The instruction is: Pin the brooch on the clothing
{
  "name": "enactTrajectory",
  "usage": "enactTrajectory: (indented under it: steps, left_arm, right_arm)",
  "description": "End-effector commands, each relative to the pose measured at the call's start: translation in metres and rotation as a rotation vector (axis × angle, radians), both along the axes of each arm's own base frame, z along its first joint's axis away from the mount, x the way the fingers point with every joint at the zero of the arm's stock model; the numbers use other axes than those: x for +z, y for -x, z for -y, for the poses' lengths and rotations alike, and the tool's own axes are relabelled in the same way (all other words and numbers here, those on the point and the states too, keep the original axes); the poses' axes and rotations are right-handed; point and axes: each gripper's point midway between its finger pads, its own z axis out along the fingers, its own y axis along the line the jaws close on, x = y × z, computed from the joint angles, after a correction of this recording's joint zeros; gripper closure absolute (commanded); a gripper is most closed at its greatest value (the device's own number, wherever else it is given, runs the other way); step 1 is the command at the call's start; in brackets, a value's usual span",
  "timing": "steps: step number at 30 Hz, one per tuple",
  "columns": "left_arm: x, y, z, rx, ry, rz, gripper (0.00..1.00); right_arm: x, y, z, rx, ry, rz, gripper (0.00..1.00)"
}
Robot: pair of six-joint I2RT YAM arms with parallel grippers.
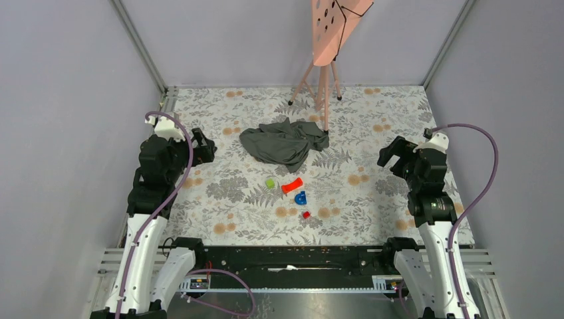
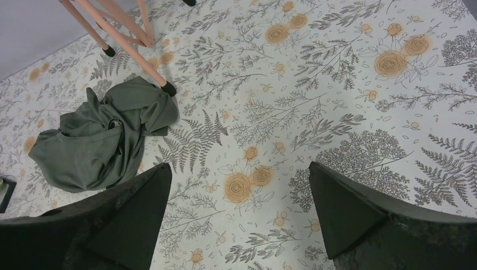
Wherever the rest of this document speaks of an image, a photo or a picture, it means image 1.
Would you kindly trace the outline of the dark grey t-shirt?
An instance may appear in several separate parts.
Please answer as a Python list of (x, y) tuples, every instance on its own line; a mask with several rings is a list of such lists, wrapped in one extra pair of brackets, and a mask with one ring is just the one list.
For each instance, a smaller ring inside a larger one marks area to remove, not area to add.
[(262, 163), (283, 165), (288, 172), (297, 172), (310, 150), (321, 152), (329, 147), (329, 132), (314, 122), (282, 122), (260, 124), (239, 135), (239, 141), (250, 156)]

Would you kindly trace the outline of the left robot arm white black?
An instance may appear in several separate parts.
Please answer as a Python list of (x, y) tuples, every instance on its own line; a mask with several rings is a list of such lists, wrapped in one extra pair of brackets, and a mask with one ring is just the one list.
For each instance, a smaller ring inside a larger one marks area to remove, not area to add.
[(166, 318), (167, 308), (187, 272), (206, 266), (201, 239), (178, 237), (153, 278), (154, 263), (178, 183), (191, 167), (211, 163), (217, 148), (200, 128), (190, 142), (151, 135), (140, 146), (139, 167), (128, 195), (127, 231), (118, 274), (104, 308), (91, 318)]

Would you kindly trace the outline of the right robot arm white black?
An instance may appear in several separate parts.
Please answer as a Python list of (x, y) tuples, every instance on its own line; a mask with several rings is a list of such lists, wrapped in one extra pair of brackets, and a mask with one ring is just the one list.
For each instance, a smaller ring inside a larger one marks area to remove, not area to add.
[(377, 164), (408, 186), (408, 210), (423, 240), (428, 265), (411, 238), (391, 237), (384, 246), (384, 270), (402, 276), (419, 318), (481, 318), (465, 274), (454, 202), (444, 191), (449, 139), (437, 133), (423, 144), (395, 137), (379, 151)]

